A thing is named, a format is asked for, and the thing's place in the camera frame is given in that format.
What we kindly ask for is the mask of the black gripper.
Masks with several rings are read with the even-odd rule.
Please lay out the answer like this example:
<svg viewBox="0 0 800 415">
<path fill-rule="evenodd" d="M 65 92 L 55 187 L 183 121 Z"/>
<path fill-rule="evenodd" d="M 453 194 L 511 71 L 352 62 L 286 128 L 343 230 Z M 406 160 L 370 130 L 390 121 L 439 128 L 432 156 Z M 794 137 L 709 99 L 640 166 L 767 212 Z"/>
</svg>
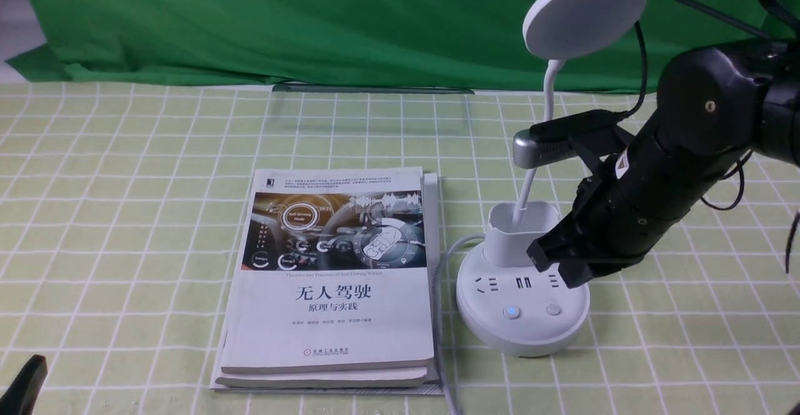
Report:
<svg viewBox="0 0 800 415">
<path fill-rule="evenodd" d="M 558 264 L 568 289 L 641 263 L 711 187 L 713 156 L 662 131 L 640 131 L 574 218 L 537 237 L 526 253 L 538 272 Z"/>
</svg>

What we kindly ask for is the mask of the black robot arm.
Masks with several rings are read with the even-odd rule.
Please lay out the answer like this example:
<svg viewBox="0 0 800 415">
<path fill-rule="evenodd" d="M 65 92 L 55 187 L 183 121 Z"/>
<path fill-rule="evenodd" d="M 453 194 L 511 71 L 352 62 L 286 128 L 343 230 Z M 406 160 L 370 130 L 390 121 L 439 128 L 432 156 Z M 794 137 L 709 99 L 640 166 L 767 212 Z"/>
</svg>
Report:
<svg viewBox="0 0 800 415">
<path fill-rule="evenodd" d="M 579 157 L 591 175 L 572 208 L 526 254 L 574 289 L 640 263 L 748 152 L 798 165 L 798 45 L 741 40 L 678 54 L 636 134 L 595 109 L 541 122 L 546 163 Z"/>
</svg>

